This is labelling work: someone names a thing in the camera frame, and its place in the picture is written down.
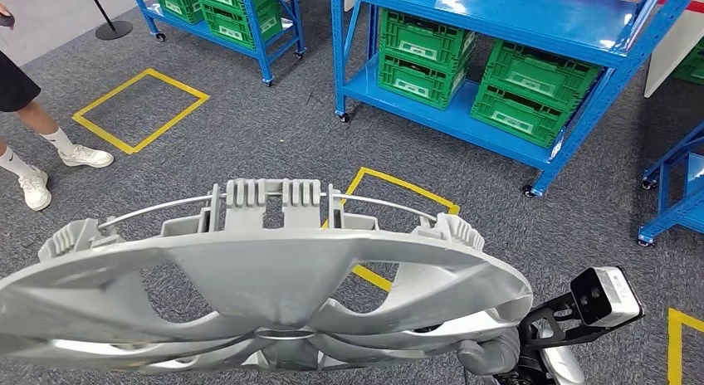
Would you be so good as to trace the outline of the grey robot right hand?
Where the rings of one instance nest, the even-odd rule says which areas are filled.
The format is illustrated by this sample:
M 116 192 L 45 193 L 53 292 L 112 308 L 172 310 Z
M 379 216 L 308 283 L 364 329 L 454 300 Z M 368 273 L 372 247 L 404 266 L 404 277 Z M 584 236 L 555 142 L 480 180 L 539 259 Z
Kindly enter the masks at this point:
M 470 373 L 479 376 L 509 373 L 518 363 L 521 342 L 516 328 L 507 329 L 494 339 L 477 343 L 463 340 L 457 358 Z

